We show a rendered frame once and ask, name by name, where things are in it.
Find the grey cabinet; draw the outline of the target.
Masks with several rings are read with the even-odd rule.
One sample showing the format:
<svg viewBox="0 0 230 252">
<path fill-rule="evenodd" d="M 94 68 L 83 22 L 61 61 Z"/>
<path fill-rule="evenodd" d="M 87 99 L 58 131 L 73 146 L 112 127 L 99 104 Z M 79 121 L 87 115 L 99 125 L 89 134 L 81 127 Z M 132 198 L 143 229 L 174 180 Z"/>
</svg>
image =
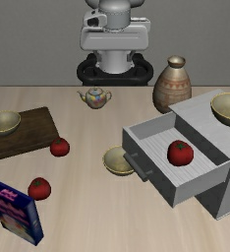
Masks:
<svg viewBox="0 0 230 252">
<path fill-rule="evenodd" d="M 189 141 L 217 165 L 227 164 L 220 181 L 196 196 L 217 220 L 230 214 L 230 127 L 219 122 L 210 108 L 211 99 L 220 93 L 216 90 L 171 105 Z"/>
</svg>

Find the dark brown wooden board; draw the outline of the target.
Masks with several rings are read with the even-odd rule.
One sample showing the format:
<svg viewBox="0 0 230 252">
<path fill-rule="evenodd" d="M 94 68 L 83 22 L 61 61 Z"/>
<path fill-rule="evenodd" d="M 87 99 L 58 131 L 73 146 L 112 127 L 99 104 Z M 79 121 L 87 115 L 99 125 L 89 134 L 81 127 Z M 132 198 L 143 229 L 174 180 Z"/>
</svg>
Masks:
<svg viewBox="0 0 230 252">
<path fill-rule="evenodd" d="M 22 111 L 18 129 L 8 136 L 0 136 L 0 159 L 47 148 L 58 137 L 46 106 Z"/>
</svg>

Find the grey open drawer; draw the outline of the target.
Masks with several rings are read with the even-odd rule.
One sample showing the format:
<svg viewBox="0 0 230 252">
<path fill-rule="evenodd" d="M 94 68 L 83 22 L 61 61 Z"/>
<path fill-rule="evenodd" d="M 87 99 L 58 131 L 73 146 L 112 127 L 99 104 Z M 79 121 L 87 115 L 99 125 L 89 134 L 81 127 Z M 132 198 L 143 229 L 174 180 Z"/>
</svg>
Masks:
<svg viewBox="0 0 230 252">
<path fill-rule="evenodd" d="M 190 164 L 177 167 L 168 161 L 168 147 L 176 140 L 192 147 Z M 138 176 L 150 181 L 172 207 L 224 182 L 230 168 L 228 157 L 173 112 L 125 127 L 122 147 Z"/>
</svg>

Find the brown ceramic vase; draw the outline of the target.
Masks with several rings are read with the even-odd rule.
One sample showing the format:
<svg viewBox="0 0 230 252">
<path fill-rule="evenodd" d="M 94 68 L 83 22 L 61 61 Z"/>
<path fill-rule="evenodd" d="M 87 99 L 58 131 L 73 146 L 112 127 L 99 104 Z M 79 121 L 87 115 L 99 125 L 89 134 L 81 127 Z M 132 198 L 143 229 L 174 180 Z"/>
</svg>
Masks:
<svg viewBox="0 0 230 252">
<path fill-rule="evenodd" d="M 170 105 L 192 97 L 191 81 L 185 70 L 186 59 L 172 55 L 167 63 L 152 92 L 153 105 L 161 113 L 169 112 Z"/>
</svg>

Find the colourful patterned teapot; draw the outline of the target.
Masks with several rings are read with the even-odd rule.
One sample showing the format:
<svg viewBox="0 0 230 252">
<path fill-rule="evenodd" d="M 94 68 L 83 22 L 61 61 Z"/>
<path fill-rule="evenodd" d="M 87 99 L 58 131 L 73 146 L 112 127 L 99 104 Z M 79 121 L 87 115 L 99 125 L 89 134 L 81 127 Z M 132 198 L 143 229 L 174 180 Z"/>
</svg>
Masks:
<svg viewBox="0 0 230 252">
<path fill-rule="evenodd" d="M 90 88 L 85 94 L 78 92 L 81 100 L 92 109 L 102 108 L 111 98 L 112 92 L 100 87 Z"/>
</svg>

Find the blue carton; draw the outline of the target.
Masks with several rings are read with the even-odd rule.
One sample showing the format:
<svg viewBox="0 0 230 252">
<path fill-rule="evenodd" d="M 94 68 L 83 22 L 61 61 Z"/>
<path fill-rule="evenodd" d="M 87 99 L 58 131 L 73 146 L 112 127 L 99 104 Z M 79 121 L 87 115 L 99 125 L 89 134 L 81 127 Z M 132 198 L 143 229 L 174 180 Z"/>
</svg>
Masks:
<svg viewBox="0 0 230 252">
<path fill-rule="evenodd" d="M 0 182 L 0 222 L 20 238 L 36 246 L 43 238 L 34 199 Z"/>
</svg>

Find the red tomato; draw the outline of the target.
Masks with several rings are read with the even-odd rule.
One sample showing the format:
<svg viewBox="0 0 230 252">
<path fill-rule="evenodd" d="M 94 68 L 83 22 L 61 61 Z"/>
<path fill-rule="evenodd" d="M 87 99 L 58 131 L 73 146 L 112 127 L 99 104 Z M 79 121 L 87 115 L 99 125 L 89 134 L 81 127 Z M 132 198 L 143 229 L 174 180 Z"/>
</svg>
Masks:
<svg viewBox="0 0 230 252">
<path fill-rule="evenodd" d="M 51 194 L 51 186 L 44 178 L 36 177 L 29 185 L 28 194 L 35 201 L 45 200 Z"/>
<path fill-rule="evenodd" d="M 50 153 L 55 157 L 64 157 L 70 151 L 70 144 L 63 138 L 55 139 L 50 145 Z"/>
<path fill-rule="evenodd" d="M 185 166 L 194 159 L 194 150 L 186 142 L 177 140 L 169 145 L 167 159 L 174 166 Z"/>
</svg>

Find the beige porcelain bowl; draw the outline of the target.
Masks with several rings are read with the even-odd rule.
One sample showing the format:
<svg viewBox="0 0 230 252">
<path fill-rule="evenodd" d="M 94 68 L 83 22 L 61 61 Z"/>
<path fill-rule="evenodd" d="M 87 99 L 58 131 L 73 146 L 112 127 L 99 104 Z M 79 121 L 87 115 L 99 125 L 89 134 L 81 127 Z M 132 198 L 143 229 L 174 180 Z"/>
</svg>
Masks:
<svg viewBox="0 0 230 252">
<path fill-rule="evenodd" d="M 21 114 L 16 111 L 0 111 L 0 136 L 14 133 L 21 124 Z"/>
<path fill-rule="evenodd" d="M 125 151 L 121 146 L 108 149 L 102 158 L 105 168 L 115 175 L 131 175 L 134 169 L 125 160 L 124 154 Z"/>
<path fill-rule="evenodd" d="M 210 101 L 210 108 L 219 122 L 230 127 L 230 93 L 215 95 Z"/>
</svg>

